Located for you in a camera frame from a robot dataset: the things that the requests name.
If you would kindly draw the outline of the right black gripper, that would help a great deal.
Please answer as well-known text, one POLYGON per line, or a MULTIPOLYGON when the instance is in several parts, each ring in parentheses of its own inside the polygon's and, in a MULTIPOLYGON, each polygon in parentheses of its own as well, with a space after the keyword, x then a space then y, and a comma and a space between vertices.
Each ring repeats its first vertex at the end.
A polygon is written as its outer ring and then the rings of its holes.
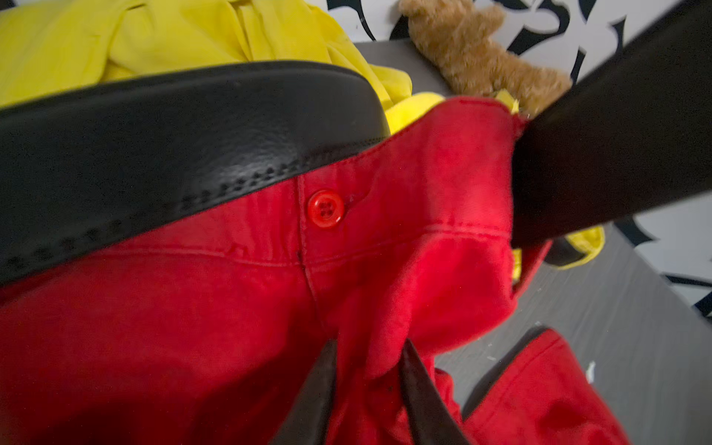
POLYGON ((516 248, 711 188, 711 5, 683 1, 517 141, 516 248))

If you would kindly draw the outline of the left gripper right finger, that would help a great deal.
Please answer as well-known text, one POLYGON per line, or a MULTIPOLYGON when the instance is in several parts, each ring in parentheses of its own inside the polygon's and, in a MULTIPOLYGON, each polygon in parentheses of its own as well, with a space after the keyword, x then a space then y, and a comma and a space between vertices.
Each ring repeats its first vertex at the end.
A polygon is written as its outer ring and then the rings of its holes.
POLYGON ((410 339, 402 349, 402 398, 413 443, 469 445, 410 339))

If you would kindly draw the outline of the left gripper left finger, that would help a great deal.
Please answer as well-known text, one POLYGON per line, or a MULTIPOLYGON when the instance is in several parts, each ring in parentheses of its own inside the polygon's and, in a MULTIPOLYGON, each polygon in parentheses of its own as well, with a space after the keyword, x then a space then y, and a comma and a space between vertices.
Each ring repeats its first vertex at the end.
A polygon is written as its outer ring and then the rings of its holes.
POLYGON ((337 342, 324 345, 272 445, 322 445, 326 441, 337 379, 337 342))

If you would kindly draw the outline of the red trousers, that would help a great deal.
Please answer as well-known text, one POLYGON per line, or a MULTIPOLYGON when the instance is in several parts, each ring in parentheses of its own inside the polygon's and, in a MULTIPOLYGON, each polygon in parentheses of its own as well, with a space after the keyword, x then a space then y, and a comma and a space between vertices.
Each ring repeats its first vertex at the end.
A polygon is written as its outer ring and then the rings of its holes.
POLYGON ((475 444, 624 444, 562 337, 526 342, 464 415, 435 357, 502 324, 523 122, 454 98, 362 154, 1 291, 13 444, 266 444, 337 342, 330 444, 411 442, 413 342, 475 444))

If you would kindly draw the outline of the black leather belt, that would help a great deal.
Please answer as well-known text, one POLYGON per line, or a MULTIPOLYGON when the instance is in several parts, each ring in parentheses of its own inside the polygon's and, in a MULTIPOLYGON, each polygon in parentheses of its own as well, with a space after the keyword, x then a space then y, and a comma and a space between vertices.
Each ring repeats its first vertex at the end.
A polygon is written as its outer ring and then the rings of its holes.
POLYGON ((12 283, 372 148, 363 76, 306 61, 108 83, 1 111, 1 281, 12 283))

